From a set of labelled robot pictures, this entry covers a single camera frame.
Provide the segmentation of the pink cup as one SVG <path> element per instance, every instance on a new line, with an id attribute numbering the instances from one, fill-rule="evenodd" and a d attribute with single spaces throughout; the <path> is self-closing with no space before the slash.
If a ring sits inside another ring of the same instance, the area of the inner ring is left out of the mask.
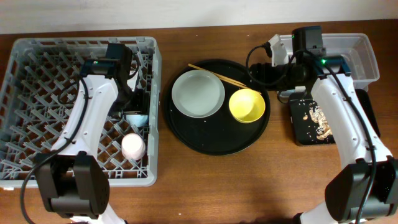
<path id="1" fill-rule="evenodd" d="M 146 152 L 146 145 L 140 135 L 136 133 L 127 134 L 121 142 L 122 154 L 126 159 L 139 160 L 142 159 Z"/>

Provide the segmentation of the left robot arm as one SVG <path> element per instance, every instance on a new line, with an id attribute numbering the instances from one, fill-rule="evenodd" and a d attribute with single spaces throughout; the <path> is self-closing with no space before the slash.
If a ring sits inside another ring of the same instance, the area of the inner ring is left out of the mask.
<path id="1" fill-rule="evenodd" d="M 46 211 L 76 223 L 125 223 L 109 204 L 110 186 L 97 161 L 98 145 L 106 118 L 111 113 L 148 115 L 150 95 L 135 90 L 132 50 L 109 44 L 100 59 L 88 59 L 81 67 L 78 93 L 66 126 L 49 153 L 39 153 L 22 183 L 24 218 L 25 188 L 34 176 Z"/>

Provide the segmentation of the wooden chopstick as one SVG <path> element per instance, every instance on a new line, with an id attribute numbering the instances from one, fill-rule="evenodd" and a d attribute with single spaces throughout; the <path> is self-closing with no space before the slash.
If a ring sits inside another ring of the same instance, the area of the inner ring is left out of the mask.
<path id="1" fill-rule="evenodd" d="M 190 64 L 190 63 L 188 64 L 188 66 L 191 67 L 191 68 L 195 68 L 197 70 L 203 70 L 203 71 L 206 71 L 206 72 L 208 71 L 207 69 L 198 67 L 198 66 Z M 232 84 L 234 86 L 238 86 L 240 88 L 249 89 L 249 87 L 247 87 L 245 84 L 243 84 L 243 83 L 241 83 L 241 82 L 239 82 L 237 80 L 233 80 L 232 78 L 228 78 L 226 76 L 220 75 L 220 74 L 215 73 L 215 72 L 211 72 L 211 71 L 209 71 L 209 72 L 214 74 L 214 75 L 216 75 L 221 81 L 225 81 L 225 82 L 227 82 L 229 84 Z"/>
<path id="2" fill-rule="evenodd" d="M 249 89 L 249 87 L 247 87 L 245 84 L 243 84 L 243 83 L 241 83 L 241 82 L 239 82 L 239 81 L 233 80 L 233 79 L 231 79 L 231 78 L 228 78 L 228 77 L 226 77 L 226 76 L 222 76 L 222 75 L 219 75 L 219 74 L 216 74 L 216 76 L 217 76 L 221 81 L 230 83 L 230 84 L 235 85 L 235 86 L 238 86 L 238 87 L 240 87 L 240 88 Z"/>

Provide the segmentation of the yellow bowl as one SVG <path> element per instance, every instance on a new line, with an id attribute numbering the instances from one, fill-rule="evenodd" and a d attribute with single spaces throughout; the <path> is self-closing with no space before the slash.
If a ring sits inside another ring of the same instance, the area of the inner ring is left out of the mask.
<path id="1" fill-rule="evenodd" d="M 236 121 L 253 123 L 265 113 L 266 102 L 258 91 L 241 89 L 231 95 L 228 107 Z"/>

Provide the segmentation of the blue cup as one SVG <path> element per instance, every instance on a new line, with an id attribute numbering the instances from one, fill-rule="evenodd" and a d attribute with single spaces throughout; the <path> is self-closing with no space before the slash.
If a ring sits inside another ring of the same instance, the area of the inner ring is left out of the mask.
<path id="1" fill-rule="evenodd" d="M 125 115 L 126 121 L 137 128 L 141 128 L 148 123 L 149 116 L 146 114 L 128 114 Z"/>

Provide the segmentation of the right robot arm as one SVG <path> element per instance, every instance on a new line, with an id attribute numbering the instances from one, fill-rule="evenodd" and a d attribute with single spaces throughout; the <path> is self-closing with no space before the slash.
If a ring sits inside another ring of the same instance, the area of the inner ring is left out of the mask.
<path id="1" fill-rule="evenodd" d="M 368 37 L 325 34 L 310 26 L 275 35 L 262 48 L 271 61 L 247 64 L 251 80 L 268 90 L 304 87 L 324 113 L 341 160 L 342 170 L 326 186 L 324 201 L 296 214 L 294 223 L 364 223 L 394 215 L 397 159 L 375 132 L 355 89 L 364 72 L 360 53 L 378 72 Z"/>

